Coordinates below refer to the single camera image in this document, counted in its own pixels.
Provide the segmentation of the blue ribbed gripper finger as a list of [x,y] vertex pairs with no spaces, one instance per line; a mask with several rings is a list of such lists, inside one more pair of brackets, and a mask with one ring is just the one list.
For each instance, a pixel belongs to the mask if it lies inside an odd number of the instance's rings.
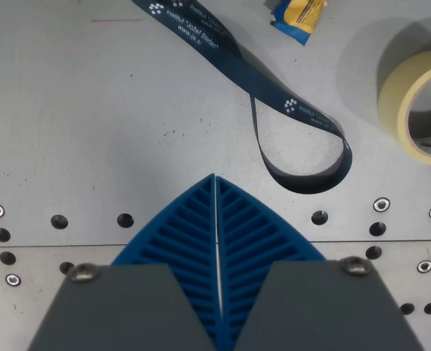
[[328,260],[255,197],[216,186],[228,350],[422,348],[369,260]]
[[70,268],[31,350],[217,350],[216,180],[156,215],[109,265]]

